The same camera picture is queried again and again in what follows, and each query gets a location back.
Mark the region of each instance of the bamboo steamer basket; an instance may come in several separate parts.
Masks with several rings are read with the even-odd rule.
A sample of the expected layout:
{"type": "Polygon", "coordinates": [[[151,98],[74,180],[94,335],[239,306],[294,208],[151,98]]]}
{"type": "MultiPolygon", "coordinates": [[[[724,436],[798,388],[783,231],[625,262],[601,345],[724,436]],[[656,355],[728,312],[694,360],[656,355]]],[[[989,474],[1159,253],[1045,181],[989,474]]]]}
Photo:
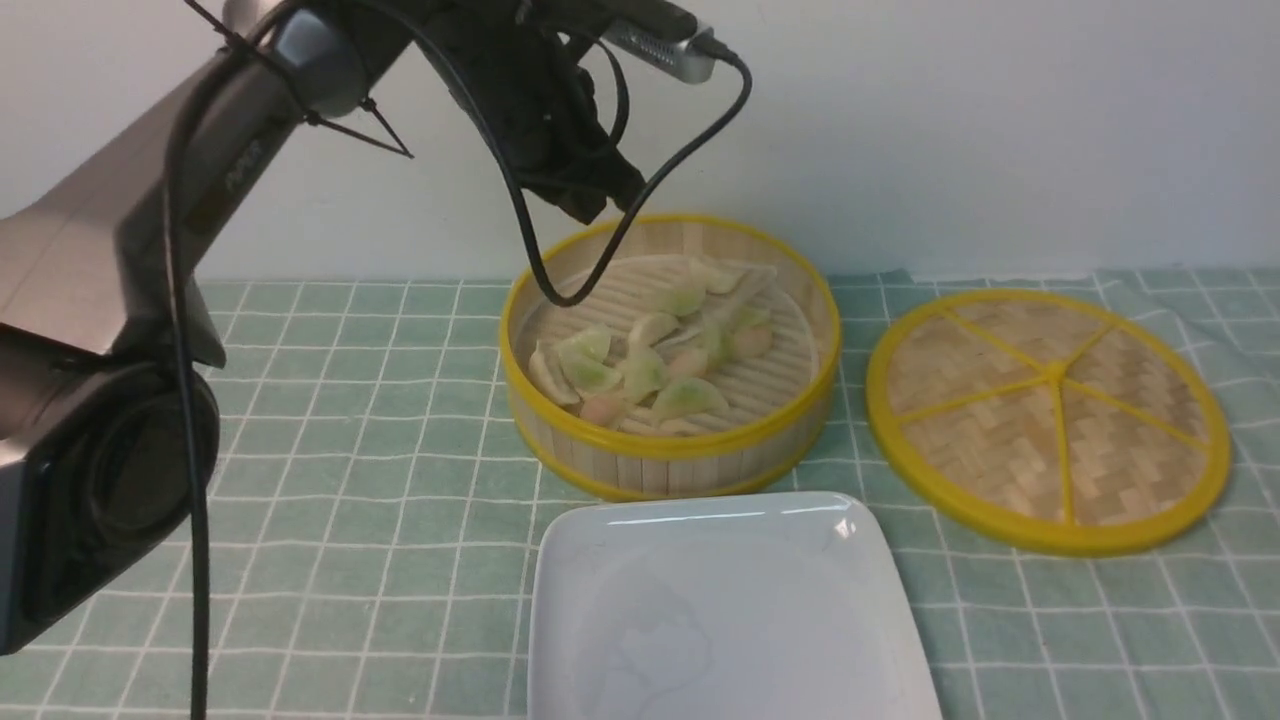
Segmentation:
{"type": "MultiPolygon", "coordinates": [[[[559,292],[581,287],[614,227],[589,228],[547,254],[559,292]]],[[[708,296],[704,307],[722,301],[708,296]]],[[[553,306],[530,272],[521,275],[503,309],[499,345],[516,427],[548,469],[604,500],[659,500],[755,492],[788,473],[831,413],[841,325],[823,277],[786,243],[722,219],[654,215],[635,222],[599,284],[576,307],[553,306]],[[728,413],[654,428],[639,407],[614,430],[581,420],[576,407],[559,407],[538,391],[527,363],[539,340],[556,342],[593,324],[625,337],[646,311],[643,297],[673,284],[691,255],[773,274],[751,301],[772,314],[773,348],[707,378],[724,393],[728,413]]],[[[614,342],[611,364],[625,345],[614,342]]]]}

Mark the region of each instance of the bamboo steamer lid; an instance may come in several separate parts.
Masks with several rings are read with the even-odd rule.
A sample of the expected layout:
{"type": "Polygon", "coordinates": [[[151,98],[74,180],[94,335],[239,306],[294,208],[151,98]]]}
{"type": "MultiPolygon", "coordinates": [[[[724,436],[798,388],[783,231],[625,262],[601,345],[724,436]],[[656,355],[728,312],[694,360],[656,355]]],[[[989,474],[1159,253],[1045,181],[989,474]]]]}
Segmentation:
{"type": "Polygon", "coordinates": [[[886,333],[867,386],[904,479],[1019,547],[1152,547],[1226,482],[1226,421],[1203,380],[1151,333],[1074,299],[997,290],[928,304],[886,333]]]}

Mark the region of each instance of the white ceramic plate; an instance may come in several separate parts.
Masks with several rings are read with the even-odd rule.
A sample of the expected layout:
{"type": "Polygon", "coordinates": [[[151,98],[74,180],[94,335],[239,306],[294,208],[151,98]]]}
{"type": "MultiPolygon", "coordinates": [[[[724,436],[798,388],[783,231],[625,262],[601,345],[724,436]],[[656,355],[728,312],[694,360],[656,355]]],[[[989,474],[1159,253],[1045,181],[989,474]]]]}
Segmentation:
{"type": "Polygon", "coordinates": [[[941,720],[865,506],[797,492],[604,505],[538,557],[530,720],[941,720]]]}

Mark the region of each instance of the yellow rim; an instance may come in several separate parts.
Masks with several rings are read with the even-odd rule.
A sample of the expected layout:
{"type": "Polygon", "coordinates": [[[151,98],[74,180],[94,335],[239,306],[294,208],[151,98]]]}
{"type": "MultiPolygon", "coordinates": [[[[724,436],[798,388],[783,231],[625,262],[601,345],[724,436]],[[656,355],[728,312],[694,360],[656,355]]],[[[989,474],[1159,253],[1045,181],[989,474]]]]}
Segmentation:
{"type": "MultiPolygon", "coordinates": [[[[649,215],[639,218],[636,224],[673,222],[690,222],[731,228],[737,232],[750,234],[751,237],[765,242],[785,254],[792,263],[804,269],[804,272],[812,277],[815,287],[820,288],[823,302],[827,305],[827,311],[833,320],[832,324],[835,325],[832,328],[831,343],[829,347],[827,347],[827,352],[822,357],[822,363],[818,368],[818,377],[809,383],[805,391],[778,411],[768,415],[767,418],[762,418],[755,423],[733,428],[732,430],[726,430],[723,433],[712,433],[698,436],[695,438],[658,438],[620,433],[581,420],[571,413],[564,411],[550,400],[547,400],[543,393],[538,392],[534,383],[525,377],[524,370],[520,368],[520,363],[516,361],[516,354],[511,346],[511,333],[508,331],[512,323],[511,314],[516,297],[526,284],[532,282],[532,273],[526,270],[512,286],[511,293],[507,296],[507,302],[502,309],[502,332],[499,333],[500,337],[498,343],[499,352],[502,354],[502,365],[507,373],[507,382],[511,384],[512,389],[515,389],[520,397],[529,404],[534,413],[547,420],[553,428],[616,455],[662,460],[689,460],[692,457],[705,457],[708,455],[726,455],[756,446],[780,429],[795,423],[809,410],[810,406],[813,406],[814,402],[822,400],[823,395],[829,392],[838,368],[840,347],[842,342],[840,313],[836,309],[836,299],[831,295],[831,288],[827,286],[826,278],[818,273],[812,263],[788,247],[785,242],[774,237],[764,234],[763,232],[748,225],[721,218],[687,214],[649,215]]],[[[614,227],[617,227],[617,222],[603,223],[570,236],[567,240],[559,242],[556,247],[549,250],[545,259],[550,261],[573,243],[581,242],[614,227]]]]}
{"type": "MultiPolygon", "coordinates": [[[[1089,342],[1076,351],[1071,360],[1074,361],[1076,357],[1083,355],[1088,347],[1101,337],[1101,334],[1102,333],[1100,332],[1091,338],[1089,342]]],[[[991,337],[987,337],[987,340],[992,341],[1006,352],[1011,352],[1012,355],[1020,357],[1024,363],[1046,370],[1046,374],[1037,378],[1037,383],[1055,382],[1055,379],[1061,382],[1061,378],[1057,374],[1064,370],[1064,366],[1052,369],[1041,368],[1041,365],[1034,360],[1005,346],[998,340],[991,337]]],[[[1010,392],[1016,389],[1019,386],[1029,387],[1030,384],[1030,382],[1018,383],[1018,386],[997,388],[995,391],[961,400],[972,402],[1002,392],[1010,392]]],[[[1084,386],[1073,383],[1074,389],[1080,389],[1082,387],[1084,386]]],[[[1059,395],[1055,414],[1059,418],[1059,452],[1061,454],[1065,450],[1066,436],[1061,419],[1061,393],[1055,395],[1059,395]]],[[[961,405],[965,402],[956,401],[955,404],[948,405],[961,405]]],[[[1213,397],[1213,393],[1208,389],[1196,370],[1183,361],[1176,352],[1140,325],[1114,313],[1073,297],[1029,290],[988,290],[965,292],[929,302],[897,320],[892,327],[890,327],[888,332],[884,333],[884,337],[872,354],[870,365],[867,372],[867,410],[872,432],[874,433],[876,439],[883,450],[890,465],[913,489],[915,489],[915,492],[920,493],[925,500],[936,505],[940,510],[959,523],[998,538],[1009,544],[1037,552],[1097,557],[1137,552],[1155,547],[1193,525],[1204,515],[1204,512],[1208,511],[1210,507],[1213,506],[1213,502],[1216,502],[1219,495],[1222,492],[1222,488],[1226,486],[1231,465],[1231,442],[1226,418],[1222,415],[1222,410],[1219,406],[1217,400],[1213,397]],[[1204,475],[1201,478],[1201,482],[1196,486],[1196,488],[1192,489],[1187,497],[1179,501],[1178,505],[1152,518],[1126,525],[1087,528],[1036,520],[1006,510],[1001,506],[982,501],[963,491],[960,486],[951,482],[947,477],[942,475],[932,465],[929,465],[919,455],[919,452],[915,451],[914,446],[908,442],[901,430],[902,418],[897,418],[890,406],[887,382],[890,361],[902,341],[906,340],[925,320],[940,314],[950,315],[955,319],[956,315],[951,313],[954,307],[969,302],[993,300],[1033,300],[1038,302],[1051,302],[1062,307],[1070,307],[1073,310],[1085,313],[1101,319],[1106,324],[1106,329],[1119,328],[1133,334],[1142,343],[1153,350],[1165,363],[1167,363],[1169,366],[1172,368],[1183,382],[1185,382],[1190,388],[1193,397],[1204,413],[1206,425],[1208,428],[1207,447],[1203,447],[1203,443],[1196,441],[1194,438],[1188,438],[1185,436],[1179,437],[1183,442],[1197,445],[1208,454],[1204,475]]],[[[1144,420],[1156,424],[1157,427],[1162,427],[1166,430],[1170,429],[1167,425],[1153,418],[1148,416],[1144,418],[1144,420]]],[[[1175,430],[1174,434],[1178,437],[1180,433],[1176,433],[1175,430]]],[[[1064,468],[1064,482],[1069,483],[1069,466],[1066,462],[1062,462],[1061,465],[1064,468]]]]}
{"type": "MultiPolygon", "coordinates": [[[[547,452],[545,450],[543,450],[540,445],[534,442],[532,436],[529,433],[529,430],[525,429],[525,425],[524,423],[520,421],[520,419],[516,419],[516,430],[520,433],[520,437],[524,438],[525,445],[529,446],[534,456],[538,457],[538,460],[543,465],[547,465],[548,470],[563,478],[564,482],[576,486],[582,492],[594,495],[595,497],[599,497],[600,500],[607,500],[609,502],[640,502],[646,500],[659,500],[658,496],[650,496],[643,492],[622,489],[620,487],[607,486],[604,483],[595,482],[591,478],[588,478],[586,475],[561,462],[559,460],[556,459],[554,455],[547,452]]],[[[812,437],[805,441],[804,446],[800,447],[800,450],[797,450],[791,457],[786,459],[773,469],[765,470],[764,473],[750,480],[746,480],[744,483],[737,483],[733,486],[716,488],[714,491],[710,492],[695,493],[682,497],[718,497],[724,495],[748,495],[753,492],[759,492],[773,484],[782,475],[790,473],[792,468],[795,468],[801,460],[804,460],[804,456],[808,455],[810,450],[813,450],[814,443],[818,442],[818,438],[820,436],[822,436],[822,425],[818,427],[818,430],[814,432],[812,437]]]]}

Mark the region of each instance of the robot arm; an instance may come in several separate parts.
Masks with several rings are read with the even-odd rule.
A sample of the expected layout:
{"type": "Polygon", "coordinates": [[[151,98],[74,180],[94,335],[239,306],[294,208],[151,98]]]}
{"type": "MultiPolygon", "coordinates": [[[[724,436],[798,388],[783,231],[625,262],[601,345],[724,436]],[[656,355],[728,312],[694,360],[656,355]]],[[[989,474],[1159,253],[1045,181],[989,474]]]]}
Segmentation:
{"type": "MultiPolygon", "coordinates": [[[[188,375],[189,360],[220,366],[225,354],[192,272],[298,126],[353,111],[411,41],[426,45],[374,3],[448,56],[431,60],[504,177],[580,222],[609,200],[634,217],[750,92],[739,65],[744,92],[731,111],[645,182],[596,120],[577,61],[603,37],[684,82],[705,81],[714,60],[703,50],[731,54],[664,0],[229,0],[227,24],[244,35],[282,13],[253,37],[270,64],[220,50],[31,208],[0,219],[0,656],[202,506],[193,488],[214,471],[218,404],[198,377],[175,391],[174,368],[188,375]],[[211,104],[191,114],[211,79],[211,104]],[[175,164],[170,138],[183,129],[192,133],[175,164]],[[174,183],[180,192],[164,192],[174,183]],[[163,252],[165,197],[177,268],[163,252]],[[174,293],[186,313],[170,274],[187,288],[174,293]],[[174,342],[179,325],[187,343],[174,342]],[[170,350],[187,345],[188,361],[174,364],[170,350]]],[[[207,596],[196,607],[207,630],[207,596]]]]}
{"type": "MultiPolygon", "coordinates": [[[[710,74],[713,60],[690,46],[709,29],[663,0],[526,1],[383,4],[416,20],[451,55],[525,187],[588,223],[608,200],[630,206],[644,177],[609,146],[590,77],[576,64],[581,50],[521,22],[522,8],[536,6],[548,27],[609,38],[685,82],[710,74]]],[[[229,0],[224,18],[247,35],[278,4],[229,0]]],[[[324,118],[353,111],[410,42],[401,24],[367,6],[316,0],[265,42],[289,82],[264,63],[239,59],[182,168],[183,278],[307,111],[324,118]]],[[[128,354],[163,331],[165,143],[192,90],[232,61],[224,55],[225,49],[31,208],[0,220],[0,327],[102,357],[128,354]]],[[[451,82],[454,97],[458,90],[451,82]]],[[[188,292],[195,359],[220,366],[225,357],[198,291],[188,292]]]]}

